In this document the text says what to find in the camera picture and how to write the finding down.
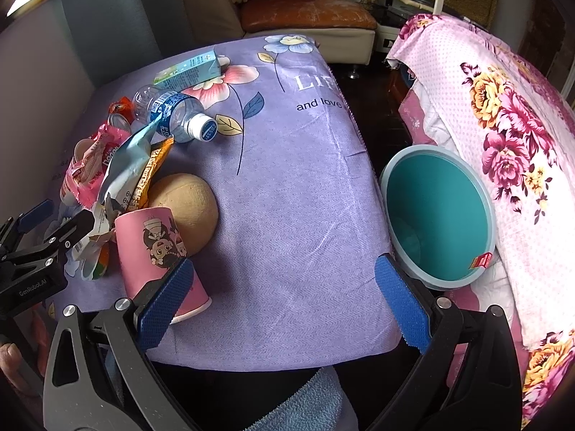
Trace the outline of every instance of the pink floral blanket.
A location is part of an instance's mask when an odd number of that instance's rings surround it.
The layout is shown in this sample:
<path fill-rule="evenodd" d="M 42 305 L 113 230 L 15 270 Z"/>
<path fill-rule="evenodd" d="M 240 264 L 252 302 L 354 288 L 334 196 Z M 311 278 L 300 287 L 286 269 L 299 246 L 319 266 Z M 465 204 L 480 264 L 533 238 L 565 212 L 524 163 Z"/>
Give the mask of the pink floral blanket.
<path fill-rule="evenodd" d="M 388 59 L 409 66 L 492 194 L 497 249 L 530 350 L 525 425 L 575 356 L 573 112 L 504 42 L 454 18 L 412 18 Z"/>

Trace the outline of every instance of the snack wrapper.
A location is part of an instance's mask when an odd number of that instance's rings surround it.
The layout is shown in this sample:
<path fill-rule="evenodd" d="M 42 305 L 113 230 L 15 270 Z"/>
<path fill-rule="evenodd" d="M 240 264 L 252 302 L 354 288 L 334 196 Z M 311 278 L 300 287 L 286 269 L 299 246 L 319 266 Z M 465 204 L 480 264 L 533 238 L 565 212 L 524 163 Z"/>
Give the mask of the snack wrapper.
<path fill-rule="evenodd" d="M 140 181 L 138 181 L 138 184 L 136 185 L 136 189 L 132 194 L 128 208 L 126 209 L 128 212 L 142 209 L 148 203 L 148 188 L 150 187 L 149 184 L 152 180 L 152 176 L 162 166 L 173 143 L 174 138 L 170 137 L 160 142 L 156 142 L 156 144 L 152 144 L 152 152 L 149 155 L 148 163 L 144 168 L 144 172 L 140 177 Z"/>
<path fill-rule="evenodd" d="M 129 136 L 128 131 L 104 123 L 91 137 L 94 142 L 82 159 L 71 162 L 66 171 L 65 185 L 85 208 L 91 208 L 96 201 L 111 158 Z"/>
<path fill-rule="evenodd" d="M 94 215 L 94 228 L 72 248 L 71 255 L 75 261 L 94 258 L 97 260 L 100 248 L 114 236 L 104 206 L 96 201 L 90 211 Z"/>
<path fill-rule="evenodd" d="M 84 260 L 81 278 L 83 281 L 97 281 L 102 278 L 110 262 L 110 243 L 105 242 L 100 251 L 96 251 Z"/>
<path fill-rule="evenodd" d="M 116 217 L 126 211 L 134 189 L 150 160 L 150 143 L 158 122 L 159 119 L 130 136 L 118 148 L 106 170 L 98 202 L 105 206 L 110 227 Z"/>

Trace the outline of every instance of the purple tablecloth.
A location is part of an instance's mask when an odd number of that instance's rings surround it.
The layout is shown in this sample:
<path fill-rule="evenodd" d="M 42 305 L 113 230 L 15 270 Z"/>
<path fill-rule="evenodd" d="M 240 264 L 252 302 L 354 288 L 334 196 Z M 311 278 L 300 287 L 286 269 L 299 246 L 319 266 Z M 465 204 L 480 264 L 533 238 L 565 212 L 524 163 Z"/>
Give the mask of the purple tablecloth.
<path fill-rule="evenodd" d="M 373 275 L 376 257 L 391 245 L 366 148 L 317 49 L 280 39 L 214 47 L 230 65 L 218 82 L 194 93 L 211 105 L 211 116 L 235 120 L 229 124 L 238 134 L 175 145 L 158 173 L 206 180 L 220 221 L 211 242 L 192 258 L 213 304 L 170 326 L 160 346 L 148 351 L 152 360 L 212 370 L 286 370 L 385 352 L 399 341 Z M 131 97 L 160 70 L 204 51 L 163 60 L 97 90 L 68 141 L 51 197 L 74 144 L 104 121 L 110 102 Z M 69 303 L 96 310 L 124 295 L 115 245 L 111 249 L 103 279 L 68 275 L 68 287 L 53 299 L 57 315 Z"/>

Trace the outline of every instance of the cartoon character print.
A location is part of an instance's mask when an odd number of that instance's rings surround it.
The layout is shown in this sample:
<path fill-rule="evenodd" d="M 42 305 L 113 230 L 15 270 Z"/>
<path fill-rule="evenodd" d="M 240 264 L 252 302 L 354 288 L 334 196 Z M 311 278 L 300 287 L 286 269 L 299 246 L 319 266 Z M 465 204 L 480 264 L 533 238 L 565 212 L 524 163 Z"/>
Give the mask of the cartoon character print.
<path fill-rule="evenodd" d="M 172 217 L 170 217 L 170 231 L 176 235 L 176 249 L 178 250 L 179 255 L 186 257 L 188 255 L 188 250 L 186 249 L 186 245 L 184 245 L 178 233 L 178 228 L 176 227 L 176 223 Z"/>
<path fill-rule="evenodd" d="M 168 269 L 180 256 L 185 256 L 170 238 L 168 228 L 158 218 L 144 222 L 144 244 L 148 247 L 152 264 L 162 269 Z"/>

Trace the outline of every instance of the plastic water bottle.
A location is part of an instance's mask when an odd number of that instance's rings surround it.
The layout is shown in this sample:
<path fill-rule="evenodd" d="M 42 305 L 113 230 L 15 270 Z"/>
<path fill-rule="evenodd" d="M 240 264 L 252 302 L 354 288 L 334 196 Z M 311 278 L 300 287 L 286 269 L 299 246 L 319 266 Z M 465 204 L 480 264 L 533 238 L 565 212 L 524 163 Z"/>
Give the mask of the plastic water bottle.
<path fill-rule="evenodd" d="M 159 118 L 157 131 L 173 135 L 175 142 L 208 141 L 217 133 L 217 123 L 205 114 L 201 102 L 181 92 L 146 85 L 134 95 L 133 109 L 134 117 L 143 123 Z"/>

